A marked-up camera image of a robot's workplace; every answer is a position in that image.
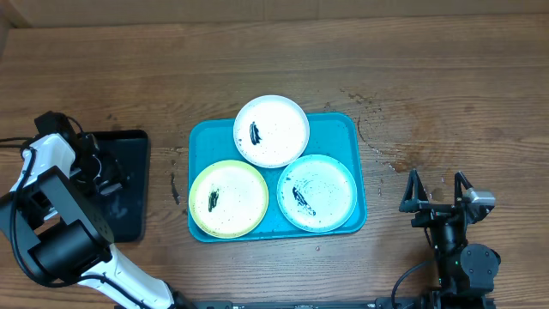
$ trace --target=white plate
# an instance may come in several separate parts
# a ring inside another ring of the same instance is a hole
[[[338,160],[311,154],[284,169],[277,186],[282,214],[296,227],[314,233],[334,230],[353,214],[357,185]]]
[[[267,206],[265,179],[242,161],[220,161],[206,167],[190,188],[192,218],[202,231],[218,238],[247,234],[261,222]]]
[[[309,120],[294,101],[264,95],[240,110],[232,133],[238,151],[247,161],[258,167],[283,167],[305,150]]]

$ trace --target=cable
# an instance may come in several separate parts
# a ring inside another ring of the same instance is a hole
[[[404,281],[404,279],[406,279],[407,276],[410,276],[410,274],[412,274],[414,271],[419,270],[419,269],[431,264],[434,261],[435,261],[434,259],[430,259],[430,260],[426,260],[426,261],[424,261],[420,264],[417,264],[417,265],[413,266],[411,269],[409,269],[407,272],[405,272],[400,278],[398,278],[398,280],[396,281],[396,283],[393,287],[393,291],[391,292],[391,305],[393,306],[393,309],[398,309],[398,305],[396,304],[396,301],[395,301],[395,295],[396,295],[396,289],[398,289],[398,286],[401,285],[401,282]]]
[[[80,129],[80,134],[82,136],[84,136],[84,129],[82,128],[82,126],[78,123],[78,121],[76,121],[76,119],[72,118],[71,116],[67,116],[67,119],[72,121],[73,123],[75,123],[77,126],[78,126],[78,129]]]
[[[32,137],[10,137],[10,138],[2,138],[0,139],[0,142],[29,141],[32,139],[33,139]]]
[[[34,162],[36,161],[36,149],[30,147],[29,150],[31,152],[30,161],[28,162],[27,169],[23,173],[23,178],[21,179],[21,181],[17,185],[17,188],[15,189],[12,207],[11,207],[11,210],[9,212],[9,222],[10,222],[10,225],[9,225],[9,240],[10,240],[10,243],[11,243],[11,249],[14,253],[15,261],[19,264],[19,267],[21,268],[23,273],[25,273],[25,275],[27,275],[27,277],[29,279],[31,279],[32,281],[34,281],[35,283],[37,283],[37,284],[39,284],[43,287],[46,287],[46,288],[65,288],[65,287],[71,286],[75,283],[78,283],[78,282],[81,282],[81,281],[84,281],[84,280],[89,280],[89,279],[100,280],[101,283],[106,283],[106,284],[110,285],[112,288],[116,289],[122,296],[124,296],[125,298],[127,298],[131,302],[135,303],[140,308],[148,309],[148,306],[145,306],[145,304],[141,303],[139,300],[137,300],[136,298],[134,298],[133,296],[128,294],[128,292],[124,291],[121,287],[119,287],[116,283],[114,283],[113,281],[108,279],[106,276],[86,275],[86,276],[79,277],[75,282],[59,282],[59,283],[42,282],[41,280],[39,280],[39,278],[37,278],[33,274],[33,272],[23,262],[21,252],[20,252],[19,246],[17,244],[16,213],[17,213],[17,205],[19,204],[19,199],[20,199],[20,195],[21,195],[21,190],[25,186],[25,184],[27,183],[27,181],[28,181],[28,179],[31,175],[31,171],[33,170]]]
[[[427,238],[427,243],[429,243],[429,247],[432,248],[431,238],[429,237],[429,233],[427,232],[427,227],[423,227],[423,232],[425,232],[425,237]]]

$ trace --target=wooden table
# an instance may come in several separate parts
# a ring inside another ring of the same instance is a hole
[[[190,130],[233,118],[262,94],[356,122],[368,200],[359,232],[215,245],[189,234]],[[87,130],[149,134],[147,231],[119,247],[193,300],[390,295],[405,270],[431,256],[412,216],[398,212],[407,171],[417,167],[433,199],[451,199],[458,169],[496,195],[498,206],[468,238],[503,258],[498,307],[549,301],[549,15],[11,30],[0,98],[1,137],[31,136],[33,118],[48,110]],[[21,159],[0,153],[6,192]],[[112,307],[89,288],[31,283],[1,239],[0,306]],[[399,295],[436,278],[420,271]]]

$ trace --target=wood grain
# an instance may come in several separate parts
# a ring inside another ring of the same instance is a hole
[[[8,39],[8,31],[11,29],[11,24],[0,10],[0,59],[2,59],[3,48],[6,46]]]
[[[2,136],[65,112],[87,130],[143,129],[152,141],[147,231],[121,245],[193,300],[368,300],[431,253],[398,205],[417,167],[436,199],[452,175],[491,189],[496,210],[469,240],[498,251],[498,308],[549,298],[549,15],[16,29],[0,64]],[[359,129],[368,221],[352,235],[203,244],[186,227],[188,136],[247,101],[282,94]],[[21,170],[0,151],[0,191]],[[170,173],[183,202],[172,199]],[[91,289],[47,290],[0,240],[0,306],[111,307]],[[426,270],[399,295],[434,283]]]
[[[547,0],[0,0],[16,27],[549,13]]]

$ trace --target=green-rimmed plate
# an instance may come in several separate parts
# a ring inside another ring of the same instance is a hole
[[[227,160],[206,167],[193,182],[189,211],[205,233],[222,239],[253,230],[265,216],[268,188],[250,164]]]

